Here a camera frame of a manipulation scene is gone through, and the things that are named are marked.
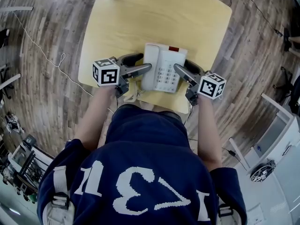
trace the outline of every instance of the wooden floor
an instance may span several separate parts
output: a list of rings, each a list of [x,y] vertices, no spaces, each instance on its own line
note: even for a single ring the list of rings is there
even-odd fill
[[[58,64],[62,53],[67,58],[61,69],[77,81],[84,33],[95,0],[1,0],[0,7],[33,6],[34,10],[16,12],[28,33]],[[229,4],[230,0],[221,0]],[[293,0],[254,0],[272,26],[283,31],[290,22]],[[276,98],[272,85],[282,76],[280,67],[291,71],[299,59],[284,53],[283,39],[278,37],[250,0],[232,0],[232,17],[215,60],[213,71],[228,82],[222,100],[214,102],[222,142],[230,148],[234,138],[243,153],[257,141],[275,116],[264,103],[262,92]],[[1,115],[11,111],[38,146],[57,155],[65,141],[72,139],[78,121],[87,109],[90,97],[70,82],[25,35],[13,13],[0,14],[0,29],[11,29],[9,46],[0,49],[0,64],[11,66],[10,74],[21,73],[5,99]],[[197,108],[187,123],[189,137],[197,139]],[[6,136],[10,150],[21,137]],[[229,163],[224,154],[225,164]]]

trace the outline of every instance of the telephone handset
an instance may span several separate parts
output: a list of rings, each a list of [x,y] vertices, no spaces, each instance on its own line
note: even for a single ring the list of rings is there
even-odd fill
[[[175,93],[180,77],[174,64],[183,66],[187,53],[182,48],[146,43],[143,63],[150,63],[152,68],[142,77],[142,89]]]

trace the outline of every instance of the shoulder strap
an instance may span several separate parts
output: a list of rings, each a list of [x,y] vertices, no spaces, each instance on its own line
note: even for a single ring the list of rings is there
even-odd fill
[[[217,225],[244,225],[240,214],[231,206],[226,205],[220,197]]]
[[[43,224],[72,225],[75,207],[68,196],[66,166],[54,168],[53,184],[55,194],[43,210]]]

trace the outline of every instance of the navy blue t-shirt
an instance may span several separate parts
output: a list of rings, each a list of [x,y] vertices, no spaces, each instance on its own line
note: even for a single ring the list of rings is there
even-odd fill
[[[93,152],[68,142],[40,183],[40,221],[55,194],[53,168],[63,165],[74,224],[215,224],[219,191],[245,208],[236,171],[208,172],[183,124],[152,111],[119,109]]]

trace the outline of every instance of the chair leg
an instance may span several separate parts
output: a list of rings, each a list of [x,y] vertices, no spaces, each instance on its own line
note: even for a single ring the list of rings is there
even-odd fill
[[[282,85],[282,86],[280,86],[280,87],[278,87],[278,86],[276,86],[276,85],[273,85],[273,88],[279,89],[279,90],[282,90],[282,89],[284,89],[285,87],[286,87],[286,85]]]
[[[279,102],[281,103],[284,99],[288,98],[289,96],[290,96],[290,94],[286,95],[286,96],[282,96]]]
[[[8,99],[11,99],[11,96],[8,95],[8,92],[7,92],[6,88],[4,88],[3,90],[4,90],[4,93],[5,93],[6,97],[7,97]]]
[[[1,77],[1,83],[5,82],[5,78],[6,78],[6,72],[9,70],[9,67],[5,68],[4,70],[2,70],[0,72],[0,77]]]
[[[285,83],[288,84],[288,82],[289,82],[289,79],[287,77],[287,73],[286,73],[286,70],[285,70]]]
[[[288,73],[290,75],[290,78],[289,78],[288,82],[289,82],[289,84],[291,84],[292,83],[293,74],[290,71]]]
[[[13,85],[7,85],[5,88],[8,88],[8,89],[14,89],[15,87]]]

